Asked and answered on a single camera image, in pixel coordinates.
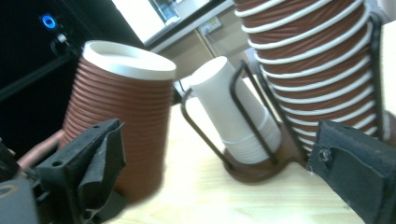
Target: cup stack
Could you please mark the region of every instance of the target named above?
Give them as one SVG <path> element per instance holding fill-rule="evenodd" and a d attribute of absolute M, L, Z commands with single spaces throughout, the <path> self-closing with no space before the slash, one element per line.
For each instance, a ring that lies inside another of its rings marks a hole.
<path fill-rule="evenodd" d="M 235 69 L 226 57 L 215 58 L 192 74 L 191 88 L 213 122 L 222 143 L 236 161 L 243 164 L 266 161 L 269 156 L 256 135 L 250 130 L 230 94 L 229 87 L 234 73 Z M 235 93 L 269 147 L 268 149 L 276 152 L 282 137 L 274 118 L 260 104 L 242 78 L 236 81 Z"/>
<path fill-rule="evenodd" d="M 130 203 L 162 183 L 175 71 L 159 55 L 106 41 L 87 42 L 80 58 L 61 147 L 97 122 L 124 122 L 126 166 L 115 190 Z"/>
<path fill-rule="evenodd" d="M 330 119 L 377 135 L 363 0 L 234 0 L 262 74 L 303 147 Z"/>

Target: beige table surface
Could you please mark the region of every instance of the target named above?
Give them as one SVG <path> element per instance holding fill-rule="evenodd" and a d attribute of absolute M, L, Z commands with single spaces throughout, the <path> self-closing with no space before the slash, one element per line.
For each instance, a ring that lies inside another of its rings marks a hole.
<path fill-rule="evenodd" d="M 393 66 L 396 22 L 384 26 L 383 81 L 385 107 L 396 112 Z M 205 111 L 195 98 L 192 117 L 222 147 Z M 129 206 L 108 223 L 362 223 L 362 220 L 317 175 L 297 163 L 255 185 L 240 183 L 223 168 L 205 142 L 172 107 L 164 181 L 142 203 Z"/>

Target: black device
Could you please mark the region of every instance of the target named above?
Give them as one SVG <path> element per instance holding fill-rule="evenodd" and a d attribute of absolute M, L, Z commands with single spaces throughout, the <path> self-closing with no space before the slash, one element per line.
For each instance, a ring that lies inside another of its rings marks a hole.
<path fill-rule="evenodd" d="M 365 223 L 396 223 L 396 149 L 359 130 L 322 120 L 307 169 Z"/>
<path fill-rule="evenodd" d="M 4 145 L 0 149 L 8 155 Z M 126 205 L 113 191 L 125 166 L 118 119 L 91 126 L 34 167 L 29 178 L 11 179 L 18 165 L 10 155 L 0 165 L 2 224 L 102 223 Z"/>

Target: white cup rim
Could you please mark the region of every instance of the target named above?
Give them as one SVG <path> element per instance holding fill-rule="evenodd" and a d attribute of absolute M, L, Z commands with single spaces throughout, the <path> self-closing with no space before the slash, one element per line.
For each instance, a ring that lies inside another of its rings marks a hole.
<path fill-rule="evenodd" d="M 328 49 L 332 49 L 332 48 L 334 48 L 335 46 L 340 45 L 340 44 L 343 43 L 346 39 L 350 38 L 350 37 L 353 36 L 356 32 L 358 32 L 359 29 L 360 29 L 360 26 L 361 26 L 361 25 L 364 25 L 365 22 L 359 22 L 359 23 L 357 23 L 357 24 L 358 24 L 359 26 L 356 26 L 356 27 L 355 27 L 356 29 L 352 28 L 351 30 L 349 30 L 349 31 L 347 31 L 346 33 L 344 33 L 344 34 L 342 35 L 342 37 L 339 36 L 339 37 L 335 38 L 333 41 L 331 41 L 331 42 L 329 42 L 329 43 L 326 43 L 326 44 L 324 44 L 324 45 L 322 45 L 322 46 L 319 46 L 319 47 L 317 47 L 317 48 L 308 50 L 308 51 L 306 51 L 306 52 L 304 52 L 304 53 L 297 54 L 297 55 L 292 56 L 292 57 L 289 57 L 289 58 L 281 58 L 281 59 L 269 60 L 269 59 L 261 58 L 257 52 L 254 54 L 254 57 L 255 57 L 256 60 L 259 61 L 260 63 L 267 63 L 267 64 L 295 63 L 295 62 L 298 62 L 298 61 L 301 61 L 301 60 L 304 60 L 304 59 L 313 57 L 313 56 L 318 55 L 318 54 L 320 54 L 320 53 L 322 53 L 322 52 L 324 52 L 324 51 L 326 51 L 326 50 L 328 50 Z M 370 39 L 372 30 L 373 30 L 373 25 L 372 25 L 371 23 L 368 23 L 368 24 L 367 24 L 367 31 L 366 31 L 366 34 L 364 35 L 364 37 L 363 37 L 361 40 L 359 40 L 358 44 L 356 44 L 356 45 L 359 45 L 360 43 L 364 43 L 364 42 L 368 41 L 368 40 Z"/>
<path fill-rule="evenodd" d="M 373 121 L 376 118 L 375 114 L 371 114 L 369 116 L 367 116 L 366 118 L 358 121 L 357 123 L 355 123 L 354 125 L 352 125 L 352 128 L 355 129 L 360 129 L 362 127 L 364 127 L 365 125 L 369 124 L 371 121 Z M 303 134 L 305 136 L 311 136 L 311 137 L 315 137 L 317 133 L 312 133 L 312 132 L 307 132 L 304 130 L 301 130 L 299 128 L 295 128 L 293 127 L 293 130 L 297 133 Z"/>
<path fill-rule="evenodd" d="M 274 6 L 280 4 L 280 3 L 284 2 L 284 1 L 285 0 L 268 1 L 268 2 L 262 3 L 262 4 L 260 4 L 260 5 L 256 6 L 256 7 L 250 8 L 250 9 L 245 10 L 245 11 L 235 10 L 234 13 L 235 13 L 235 16 L 237 16 L 237 17 L 247 17 L 247 16 L 251 16 L 251 15 L 257 14 L 259 12 L 262 12 L 262 11 L 264 11 L 264 10 L 270 8 L 270 7 L 274 7 Z"/>
<path fill-rule="evenodd" d="M 356 104 L 360 100 L 364 99 L 364 97 L 370 95 L 374 91 L 374 87 L 372 85 L 368 86 L 364 91 L 362 91 L 358 96 L 353 98 L 350 101 L 343 102 L 340 105 L 336 105 L 334 107 L 326 108 L 326 109 L 320 109 L 320 110 L 294 110 L 287 108 L 283 105 L 280 107 L 285 110 L 288 113 L 295 114 L 295 115 L 301 115 L 301 116 L 313 116 L 313 115 L 322 115 L 322 114 L 328 114 L 335 112 L 337 110 L 344 109 L 346 107 L 349 107 L 351 105 Z"/>
<path fill-rule="evenodd" d="M 375 101 L 369 101 L 367 102 L 365 105 L 363 105 L 362 107 L 358 108 L 357 110 L 353 111 L 352 113 L 346 114 L 343 117 L 337 118 L 337 119 L 332 119 L 332 121 L 335 122 L 344 122 L 346 120 L 349 119 L 354 119 L 357 116 L 363 114 L 364 112 L 366 112 L 367 110 L 369 110 L 370 108 L 373 108 L 373 106 L 375 106 Z M 292 123 L 295 124 L 299 124 L 299 125 L 305 125 L 305 126 L 317 126 L 318 122 L 312 122 L 312 121 L 305 121 L 305 120 L 300 120 L 300 119 L 294 119 L 291 118 L 289 116 L 287 116 L 288 120 L 290 120 Z"/>
<path fill-rule="evenodd" d="M 256 27 L 251 27 L 251 28 L 248 28 L 248 27 L 242 25 L 242 30 L 249 34 L 256 34 L 256 33 L 264 32 L 264 31 L 272 30 L 272 29 L 275 29 L 276 27 L 287 24 L 291 21 L 298 20 L 301 17 L 308 15 L 309 13 L 325 6 L 326 4 L 328 4 L 330 2 L 331 2 L 331 0 L 317 1 L 316 3 L 310 5 L 309 7 L 305 7 L 303 9 L 289 15 L 288 17 L 279 20 L 279 21 L 274 21 L 271 23 L 267 23 L 267 24 L 264 24 L 261 26 L 256 26 Z"/>
<path fill-rule="evenodd" d="M 298 139 L 300 139 L 300 141 L 302 141 L 302 142 L 304 142 L 304 143 L 306 143 L 308 145 L 311 145 L 311 146 L 314 145 L 314 142 L 312 142 L 310 140 L 307 140 L 307 139 L 305 139 L 305 138 L 303 138 L 301 136 L 298 136 Z"/>
<path fill-rule="evenodd" d="M 354 91 L 359 86 L 367 83 L 371 78 L 372 78 L 372 72 L 368 71 L 363 76 L 361 76 L 359 79 L 357 79 L 356 81 L 352 82 L 351 84 L 345 86 L 344 88 L 342 88 L 338 91 L 334 91 L 329 94 L 321 95 L 321 96 L 317 96 L 317 97 L 313 97 L 313 98 L 307 98 L 307 99 L 287 98 L 287 97 L 279 96 L 275 92 L 274 92 L 274 96 L 276 97 L 276 99 L 279 99 L 282 102 L 291 103 L 291 104 L 305 105 L 305 104 L 320 103 L 323 101 L 328 101 L 328 100 L 334 99 L 336 97 L 345 95 L 351 91 Z"/>
<path fill-rule="evenodd" d="M 274 87 L 274 89 L 280 90 L 280 91 L 310 91 L 310 90 L 318 89 L 318 88 L 321 88 L 324 86 L 328 86 L 328 85 L 333 84 L 339 80 L 349 77 L 350 75 L 357 72 L 359 69 L 363 68 L 363 66 L 366 65 L 367 63 L 369 63 L 370 60 L 371 60 L 370 56 L 366 56 L 366 57 L 362 58 L 358 63 L 356 63 L 355 65 L 353 65 L 352 67 L 348 68 L 346 71 L 338 74 L 335 77 L 331 77 L 324 81 L 316 82 L 313 84 L 308 84 L 305 86 L 285 87 L 285 86 L 276 85 L 276 84 L 272 83 L 270 80 L 267 80 L 267 81 L 271 84 L 272 87 Z"/>
<path fill-rule="evenodd" d="M 369 39 L 370 39 L 370 35 L 366 35 L 364 38 L 362 38 L 359 41 L 358 44 L 356 44 L 352 49 L 350 49 L 347 53 L 345 53 L 341 57 L 338 57 L 338 58 L 333 59 L 327 63 L 324 63 L 320 66 L 309 68 L 309 69 L 306 69 L 301 72 L 288 73 L 288 74 L 273 74 L 273 73 L 269 73 L 269 72 L 265 71 L 262 64 L 260 65 L 260 69 L 261 69 L 263 75 L 267 75 L 268 77 L 273 77 L 273 78 L 295 78 L 295 77 L 311 76 L 311 75 L 314 75 L 321 71 L 324 71 L 328 68 L 334 67 L 337 64 L 342 63 L 342 62 L 346 61 L 347 59 L 351 58 L 369 42 Z"/>
<path fill-rule="evenodd" d="M 315 34 L 319 33 L 320 31 L 336 24 L 337 22 L 339 22 L 340 20 L 345 18 L 347 15 L 352 13 L 356 8 L 358 8 L 361 5 L 361 3 L 362 3 L 362 1 L 355 1 L 354 3 L 352 3 L 351 5 L 346 7 L 344 10 L 342 10 L 340 13 L 338 13 L 336 16 L 329 19 L 328 21 L 325 21 L 321 25 L 319 25 L 315 28 L 312 28 L 311 30 L 308 30 L 302 34 L 295 35 L 290 38 L 283 39 L 278 42 L 268 43 L 268 44 L 257 44 L 257 43 L 252 42 L 250 39 L 248 39 L 247 42 L 254 49 L 274 49 L 274 48 L 279 48 L 279 47 L 297 42 L 297 41 L 305 39 L 311 35 L 315 35 Z M 370 10 L 368 9 L 368 7 L 366 7 L 364 9 L 364 14 L 361 18 L 364 18 L 365 14 L 369 15 L 369 13 L 370 13 Z"/>
<path fill-rule="evenodd" d="M 364 133 L 367 134 L 367 135 L 372 135 L 373 133 L 376 132 L 376 130 L 378 130 L 378 127 L 374 126 L 374 127 L 369 128 L 369 129 L 368 129 L 366 132 L 364 132 Z"/>
<path fill-rule="evenodd" d="M 169 80 L 176 65 L 158 54 L 119 43 L 92 40 L 84 45 L 82 57 L 96 66 L 124 77 Z"/>
<path fill-rule="evenodd" d="M 307 150 L 307 151 L 312 151 L 312 148 L 309 148 L 309 147 L 306 147 L 306 146 L 303 146 L 303 148 L 305 148 L 305 150 Z"/>

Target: white paper cup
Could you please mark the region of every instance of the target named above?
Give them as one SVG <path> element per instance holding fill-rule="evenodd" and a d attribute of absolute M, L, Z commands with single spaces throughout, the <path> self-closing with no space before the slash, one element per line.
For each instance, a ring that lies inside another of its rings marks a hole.
<path fill-rule="evenodd" d="M 265 119 L 262 126 L 258 128 L 263 140 L 272 152 L 276 152 L 282 141 L 281 132 L 275 120 L 265 109 Z M 256 135 L 252 134 L 249 138 L 239 142 L 223 141 L 224 146 L 230 154 L 239 162 L 253 164 L 268 159 L 268 155 L 260 144 Z"/>
<path fill-rule="evenodd" d="M 176 76 L 176 65 L 155 53 L 119 43 L 93 40 L 84 45 L 82 57 L 121 76 L 143 80 L 168 80 Z"/>
<path fill-rule="evenodd" d="M 202 65 L 192 74 L 191 88 L 213 122 L 221 139 L 237 142 L 250 136 L 251 130 L 230 94 L 230 83 L 234 72 L 235 69 L 226 57 L 215 58 Z M 261 103 L 242 78 L 238 78 L 235 92 L 253 123 L 258 127 L 264 119 L 264 110 Z"/>

